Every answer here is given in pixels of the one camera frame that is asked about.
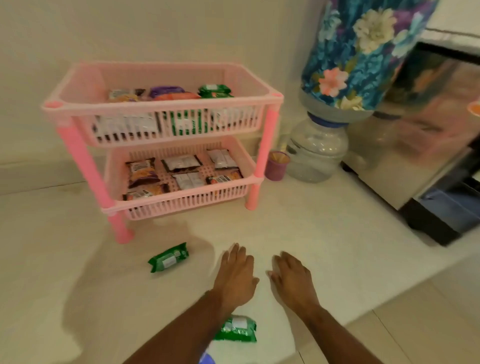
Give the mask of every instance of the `pink flower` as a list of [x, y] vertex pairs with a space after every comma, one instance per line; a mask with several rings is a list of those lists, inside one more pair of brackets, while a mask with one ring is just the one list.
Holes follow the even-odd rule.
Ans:
[[345, 81], [348, 78], [348, 72], [341, 71], [338, 67], [332, 70], [325, 70], [324, 78], [319, 78], [320, 92], [323, 95], [335, 97], [338, 92], [347, 87]]

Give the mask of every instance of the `hand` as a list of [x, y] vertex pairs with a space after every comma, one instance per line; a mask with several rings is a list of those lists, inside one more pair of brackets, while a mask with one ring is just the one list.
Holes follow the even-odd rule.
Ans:
[[286, 252], [282, 252], [281, 256], [275, 255], [275, 261], [280, 274], [269, 271], [268, 275], [287, 307], [298, 317], [305, 319], [313, 310], [320, 307], [310, 271], [301, 261]]
[[229, 316], [238, 306], [252, 299], [259, 279], [253, 276], [253, 256], [236, 243], [222, 256], [212, 292], [220, 295], [222, 310]]

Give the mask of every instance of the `white countertop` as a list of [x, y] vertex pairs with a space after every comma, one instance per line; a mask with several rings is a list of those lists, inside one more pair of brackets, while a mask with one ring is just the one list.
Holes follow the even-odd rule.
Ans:
[[[218, 258], [239, 242], [260, 283], [235, 313], [257, 321], [258, 342], [208, 351], [217, 364], [273, 364], [309, 340], [272, 294], [273, 254], [297, 256], [346, 324], [480, 250], [479, 229], [449, 248], [427, 245], [342, 171], [316, 185], [266, 181], [258, 209], [243, 204], [138, 221], [118, 245], [85, 183], [0, 196], [0, 362], [121, 363], [212, 286]], [[150, 273], [149, 258], [184, 241], [188, 260]]]

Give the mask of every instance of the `floral bottle cover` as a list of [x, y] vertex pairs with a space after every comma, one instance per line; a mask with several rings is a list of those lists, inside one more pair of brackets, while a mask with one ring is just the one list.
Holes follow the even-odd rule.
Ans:
[[302, 90], [339, 109], [374, 110], [438, 0], [330, 0]]

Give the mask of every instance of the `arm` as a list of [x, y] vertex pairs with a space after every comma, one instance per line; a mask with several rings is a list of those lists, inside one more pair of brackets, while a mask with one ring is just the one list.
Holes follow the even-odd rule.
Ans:
[[318, 302], [310, 271], [292, 255], [275, 256], [280, 273], [270, 271], [278, 294], [305, 323], [329, 364], [382, 364]]
[[222, 256], [214, 287], [192, 307], [170, 322], [124, 364], [198, 364], [200, 357], [231, 313], [250, 299], [258, 278], [253, 256], [235, 244]]

